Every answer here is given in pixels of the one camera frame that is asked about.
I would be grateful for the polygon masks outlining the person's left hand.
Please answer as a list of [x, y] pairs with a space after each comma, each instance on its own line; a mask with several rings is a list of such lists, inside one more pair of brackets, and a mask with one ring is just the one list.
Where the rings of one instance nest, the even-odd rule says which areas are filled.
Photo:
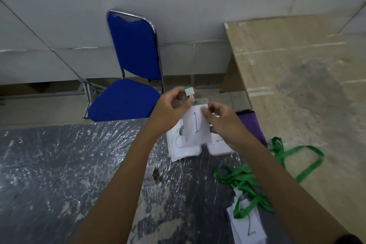
[[176, 99], [185, 100], [184, 86], [177, 86], [161, 95], [144, 126], [147, 129], [149, 138], [157, 140], [172, 129], [188, 111], [174, 109], [173, 101]]

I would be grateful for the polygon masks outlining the grey metal frame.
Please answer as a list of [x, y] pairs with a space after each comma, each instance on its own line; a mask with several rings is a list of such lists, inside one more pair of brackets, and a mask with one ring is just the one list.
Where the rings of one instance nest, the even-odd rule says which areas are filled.
[[26, 83], [0, 85], [0, 104], [7, 100], [54, 98], [63, 96], [82, 96], [85, 99], [85, 109], [82, 118], [87, 120], [88, 109], [96, 97], [106, 87], [91, 80], [57, 81], [48, 83]]

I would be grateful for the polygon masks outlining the white numbered paper card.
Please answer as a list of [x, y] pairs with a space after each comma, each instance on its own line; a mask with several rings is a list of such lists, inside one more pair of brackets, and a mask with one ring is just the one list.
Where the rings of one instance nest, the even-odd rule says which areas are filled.
[[234, 197], [231, 207], [227, 208], [231, 230], [235, 244], [266, 244], [267, 236], [263, 229], [257, 206], [248, 216], [241, 219], [234, 218], [234, 208], [238, 197]]

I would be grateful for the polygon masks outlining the clear plastic table cover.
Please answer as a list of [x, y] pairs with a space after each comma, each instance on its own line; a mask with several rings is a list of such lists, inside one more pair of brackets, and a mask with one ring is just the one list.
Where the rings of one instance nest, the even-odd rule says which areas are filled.
[[[0, 244], [63, 244], [98, 200], [145, 120], [0, 131]], [[234, 191], [215, 180], [237, 154], [172, 162], [166, 135], [148, 166], [158, 184], [143, 186], [128, 243], [234, 244], [227, 208]]]

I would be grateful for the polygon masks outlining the clear badge holder with card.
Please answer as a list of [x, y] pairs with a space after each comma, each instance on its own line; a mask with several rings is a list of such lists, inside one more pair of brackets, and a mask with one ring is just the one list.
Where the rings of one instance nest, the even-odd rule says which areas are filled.
[[210, 124], [203, 116], [202, 108], [208, 108], [208, 104], [193, 105], [182, 117], [183, 148], [198, 148], [211, 143]]

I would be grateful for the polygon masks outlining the blue padded metal chair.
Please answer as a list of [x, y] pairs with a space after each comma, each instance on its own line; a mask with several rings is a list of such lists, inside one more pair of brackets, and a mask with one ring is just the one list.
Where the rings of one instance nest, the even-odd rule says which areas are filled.
[[111, 9], [107, 24], [122, 78], [91, 101], [90, 83], [84, 83], [88, 108], [84, 118], [94, 122], [148, 118], [164, 81], [157, 31], [147, 18]]

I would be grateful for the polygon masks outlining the purple cloth pouch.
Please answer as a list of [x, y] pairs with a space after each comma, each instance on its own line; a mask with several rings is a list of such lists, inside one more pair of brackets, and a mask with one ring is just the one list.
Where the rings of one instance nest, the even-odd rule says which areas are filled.
[[263, 131], [259, 125], [258, 118], [254, 110], [245, 109], [241, 111], [235, 111], [244, 126], [258, 139], [266, 148], [268, 143], [264, 137]]

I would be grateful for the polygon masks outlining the person's right hand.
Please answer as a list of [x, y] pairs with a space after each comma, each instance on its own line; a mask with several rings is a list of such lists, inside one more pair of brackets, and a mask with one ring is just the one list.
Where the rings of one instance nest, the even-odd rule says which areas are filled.
[[218, 134], [235, 152], [243, 154], [249, 149], [260, 146], [260, 142], [244, 126], [233, 109], [219, 102], [209, 102], [209, 110], [214, 114], [211, 132]]

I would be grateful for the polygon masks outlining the person's right forearm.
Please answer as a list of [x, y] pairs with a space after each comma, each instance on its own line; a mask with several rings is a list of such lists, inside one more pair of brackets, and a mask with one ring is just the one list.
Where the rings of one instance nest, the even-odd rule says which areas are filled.
[[255, 137], [229, 141], [249, 164], [297, 244], [363, 244], [327, 212]]

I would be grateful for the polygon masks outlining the person's left forearm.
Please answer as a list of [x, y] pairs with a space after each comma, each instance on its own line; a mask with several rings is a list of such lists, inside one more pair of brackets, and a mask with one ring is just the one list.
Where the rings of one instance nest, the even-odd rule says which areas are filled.
[[126, 244], [136, 209], [149, 154], [164, 134], [144, 126], [96, 203], [79, 225], [70, 244]]

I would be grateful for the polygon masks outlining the small torn paper label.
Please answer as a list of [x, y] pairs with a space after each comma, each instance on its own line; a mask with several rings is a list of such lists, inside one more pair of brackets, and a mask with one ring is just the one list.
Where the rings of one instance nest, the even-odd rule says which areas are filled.
[[155, 185], [160, 182], [160, 173], [155, 165], [149, 165], [146, 167], [144, 173], [144, 180], [142, 186]]

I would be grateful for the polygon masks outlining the stack of clear badge holders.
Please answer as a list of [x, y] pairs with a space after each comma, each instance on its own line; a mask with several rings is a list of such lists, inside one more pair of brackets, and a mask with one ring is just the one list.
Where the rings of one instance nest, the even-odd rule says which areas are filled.
[[[183, 158], [198, 156], [202, 152], [201, 146], [184, 147], [183, 120], [180, 120], [171, 130], [166, 133], [168, 144], [168, 155], [172, 162]], [[218, 135], [211, 133], [211, 143], [205, 144], [211, 155], [231, 154], [234, 151]]]

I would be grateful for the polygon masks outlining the light wooden table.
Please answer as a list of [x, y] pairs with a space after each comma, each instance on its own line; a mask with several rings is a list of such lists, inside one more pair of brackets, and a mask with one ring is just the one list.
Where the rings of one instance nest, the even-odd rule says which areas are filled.
[[366, 64], [317, 15], [224, 27], [266, 140], [324, 153], [300, 184], [366, 244]]

